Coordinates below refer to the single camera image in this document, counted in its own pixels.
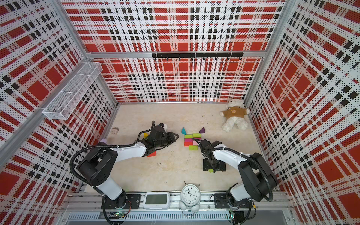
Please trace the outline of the red block bottom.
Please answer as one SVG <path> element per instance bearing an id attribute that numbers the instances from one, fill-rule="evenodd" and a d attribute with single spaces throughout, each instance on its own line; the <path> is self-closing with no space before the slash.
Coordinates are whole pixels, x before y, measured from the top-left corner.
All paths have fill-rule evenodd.
<path id="1" fill-rule="evenodd" d="M 157 153 L 156 152 L 153 152 L 153 153 L 151 153 L 150 155 L 148 155 L 148 157 L 154 157 L 154 156 L 156 156 L 157 155 Z"/>

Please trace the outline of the teal triangle block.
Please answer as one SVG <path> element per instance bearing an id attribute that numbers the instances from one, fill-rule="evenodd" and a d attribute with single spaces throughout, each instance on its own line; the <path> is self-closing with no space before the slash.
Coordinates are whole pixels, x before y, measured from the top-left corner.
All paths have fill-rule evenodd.
<path id="1" fill-rule="evenodd" d="M 182 128 L 181 133 L 182 133 L 183 135 L 186 135 L 186 134 L 187 134 L 185 128 Z"/>

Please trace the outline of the purple triangle block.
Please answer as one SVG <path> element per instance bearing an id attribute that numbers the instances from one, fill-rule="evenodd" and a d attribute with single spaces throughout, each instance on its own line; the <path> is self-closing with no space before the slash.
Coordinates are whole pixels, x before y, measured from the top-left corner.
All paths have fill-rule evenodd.
<path id="1" fill-rule="evenodd" d="M 203 127 L 200 131 L 199 134 L 204 134 L 205 133 L 205 127 Z"/>

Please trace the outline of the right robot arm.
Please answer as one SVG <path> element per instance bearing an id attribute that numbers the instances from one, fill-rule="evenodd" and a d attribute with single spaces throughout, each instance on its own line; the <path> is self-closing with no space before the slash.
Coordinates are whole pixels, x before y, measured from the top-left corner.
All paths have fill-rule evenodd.
<path id="1" fill-rule="evenodd" d="M 226 191 L 225 199 L 229 207 L 240 208 L 246 199 L 273 201 L 273 189 L 278 185 L 278 180 L 261 154 L 237 152 L 219 141 L 211 143 L 206 139 L 192 140 L 204 157 L 204 171 L 225 172 L 226 165 L 238 169 L 242 183 L 236 183 Z"/>

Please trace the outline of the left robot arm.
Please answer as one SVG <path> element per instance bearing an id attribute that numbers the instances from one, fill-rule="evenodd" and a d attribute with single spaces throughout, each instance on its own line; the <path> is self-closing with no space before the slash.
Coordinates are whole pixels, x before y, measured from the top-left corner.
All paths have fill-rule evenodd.
<path id="1" fill-rule="evenodd" d="M 126 191 L 111 178 L 114 165 L 131 158 L 147 157 L 175 143 L 179 137 L 168 132 L 165 124 L 155 125 L 153 121 L 151 127 L 141 131 L 131 144 L 108 145 L 100 142 L 81 149 L 72 156 L 69 168 L 76 178 L 101 194 L 103 204 L 111 203 L 121 209 L 129 200 Z"/>

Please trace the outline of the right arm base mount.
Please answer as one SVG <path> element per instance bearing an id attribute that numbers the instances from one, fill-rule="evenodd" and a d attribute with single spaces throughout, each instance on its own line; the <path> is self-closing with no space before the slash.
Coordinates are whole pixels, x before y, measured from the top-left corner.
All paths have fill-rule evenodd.
<path id="1" fill-rule="evenodd" d="M 216 209 L 248 209 L 252 207 L 251 200 L 245 198 L 240 201 L 235 200 L 230 194 L 214 194 Z"/>

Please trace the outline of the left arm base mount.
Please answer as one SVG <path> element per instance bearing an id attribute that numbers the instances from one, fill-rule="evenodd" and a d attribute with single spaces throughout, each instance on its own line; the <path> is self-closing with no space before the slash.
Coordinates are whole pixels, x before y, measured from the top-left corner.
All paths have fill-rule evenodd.
<path id="1" fill-rule="evenodd" d="M 104 199 L 102 199 L 102 206 L 101 209 L 105 210 L 136 210 L 139 208 L 140 200 L 141 200 L 140 194 L 124 194 L 122 193 L 119 197 L 117 197 L 115 200 L 111 200 L 108 196 L 104 196 Z"/>

